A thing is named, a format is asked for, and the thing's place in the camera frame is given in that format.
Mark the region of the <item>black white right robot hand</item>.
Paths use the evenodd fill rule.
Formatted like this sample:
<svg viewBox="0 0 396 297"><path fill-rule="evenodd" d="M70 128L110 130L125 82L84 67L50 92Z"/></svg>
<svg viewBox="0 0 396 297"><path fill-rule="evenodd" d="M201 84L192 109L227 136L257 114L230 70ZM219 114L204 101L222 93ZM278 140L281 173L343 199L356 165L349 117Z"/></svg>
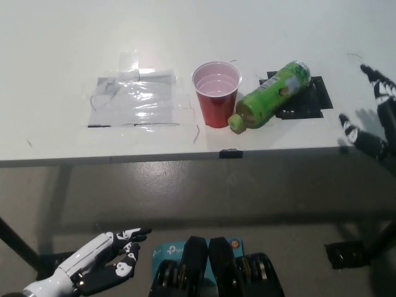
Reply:
<svg viewBox="0 0 396 297"><path fill-rule="evenodd" d="M343 113L338 118L349 143L366 155L381 161L389 155L395 156L395 82L366 64L360 65L360 69L366 74L373 89L377 116L385 139L355 126Z"/></svg>

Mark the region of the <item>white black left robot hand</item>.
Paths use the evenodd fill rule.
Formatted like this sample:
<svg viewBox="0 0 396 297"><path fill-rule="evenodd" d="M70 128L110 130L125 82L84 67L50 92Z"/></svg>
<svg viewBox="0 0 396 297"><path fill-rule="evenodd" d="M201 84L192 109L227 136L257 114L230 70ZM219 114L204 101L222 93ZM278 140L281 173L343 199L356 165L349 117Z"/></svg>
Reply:
<svg viewBox="0 0 396 297"><path fill-rule="evenodd" d="M114 288L136 271L140 242L151 228L98 235L64 260L54 273L24 288L23 296L91 296Z"/></svg>

